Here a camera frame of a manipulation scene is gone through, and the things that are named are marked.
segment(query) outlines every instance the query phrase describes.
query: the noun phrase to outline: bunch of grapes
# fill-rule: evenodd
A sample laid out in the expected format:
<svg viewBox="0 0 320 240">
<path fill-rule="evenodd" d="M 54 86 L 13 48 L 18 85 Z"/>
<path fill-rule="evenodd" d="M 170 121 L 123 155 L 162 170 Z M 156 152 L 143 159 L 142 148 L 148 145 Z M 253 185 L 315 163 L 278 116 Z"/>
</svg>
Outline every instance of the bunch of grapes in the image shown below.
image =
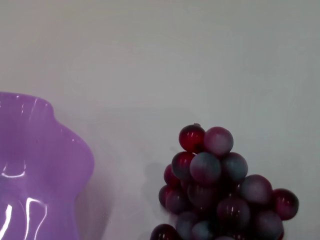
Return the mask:
<svg viewBox="0 0 320 240">
<path fill-rule="evenodd" d="M 175 228 L 158 225 L 150 240 L 282 240 L 282 221 L 298 212 L 299 200 L 287 189 L 273 189 L 261 175 L 249 175 L 246 160 L 230 152 L 231 133 L 184 127 L 176 154 L 164 171 L 160 204 L 178 215 Z"/>
</svg>

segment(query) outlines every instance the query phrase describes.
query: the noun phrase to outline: white background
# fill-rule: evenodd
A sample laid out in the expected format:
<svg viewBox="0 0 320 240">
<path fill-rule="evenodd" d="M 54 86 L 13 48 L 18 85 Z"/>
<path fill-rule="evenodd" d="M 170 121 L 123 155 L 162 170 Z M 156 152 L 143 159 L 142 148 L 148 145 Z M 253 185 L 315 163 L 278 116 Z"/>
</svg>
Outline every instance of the white background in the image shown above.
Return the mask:
<svg viewBox="0 0 320 240">
<path fill-rule="evenodd" d="M 286 240 L 316 240 L 319 16 L 318 0 L 1 0 L 0 90 L 50 101 L 90 145 L 83 240 L 172 222 L 158 191 L 193 123 L 229 129 L 250 174 L 296 193 Z"/>
</svg>

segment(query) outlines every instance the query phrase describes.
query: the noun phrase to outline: white wall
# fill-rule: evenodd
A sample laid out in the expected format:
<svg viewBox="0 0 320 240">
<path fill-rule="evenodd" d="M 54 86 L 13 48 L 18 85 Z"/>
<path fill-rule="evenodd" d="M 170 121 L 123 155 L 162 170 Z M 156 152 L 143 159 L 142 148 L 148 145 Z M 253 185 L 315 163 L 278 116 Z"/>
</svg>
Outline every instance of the white wall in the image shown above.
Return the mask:
<svg viewBox="0 0 320 240">
<path fill-rule="evenodd" d="M 83 240 L 171 221 L 158 190 L 194 122 L 228 128 L 249 173 L 297 194 L 285 239 L 316 240 L 319 16 L 317 0 L 2 0 L 0 90 L 49 100 L 92 147 Z"/>
</svg>

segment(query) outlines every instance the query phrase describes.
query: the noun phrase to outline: purple vase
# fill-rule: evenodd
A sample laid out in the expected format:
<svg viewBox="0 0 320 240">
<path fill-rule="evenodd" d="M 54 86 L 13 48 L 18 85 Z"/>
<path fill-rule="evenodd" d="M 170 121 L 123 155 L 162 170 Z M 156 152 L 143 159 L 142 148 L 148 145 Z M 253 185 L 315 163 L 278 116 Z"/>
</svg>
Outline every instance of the purple vase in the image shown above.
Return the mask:
<svg viewBox="0 0 320 240">
<path fill-rule="evenodd" d="M 49 102 L 0 92 L 0 240 L 79 240 L 75 198 L 93 169 Z"/>
</svg>

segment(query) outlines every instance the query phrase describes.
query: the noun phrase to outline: grape cluster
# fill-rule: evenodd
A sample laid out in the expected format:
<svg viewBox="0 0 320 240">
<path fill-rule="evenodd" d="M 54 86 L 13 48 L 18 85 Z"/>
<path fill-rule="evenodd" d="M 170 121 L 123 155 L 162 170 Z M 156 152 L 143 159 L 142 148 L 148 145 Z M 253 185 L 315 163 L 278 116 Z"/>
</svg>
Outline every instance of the grape cluster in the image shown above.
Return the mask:
<svg viewBox="0 0 320 240">
<path fill-rule="evenodd" d="M 282 240 L 283 222 L 298 212 L 299 200 L 287 189 L 273 189 L 261 175 L 249 175 L 246 160 L 230 152 L 231 133 L 184 127 L 176 154 L 164 171 L 160 204 L 178 215 L 175 228 L 157 226 L 150 240 Z"/>
</svg>

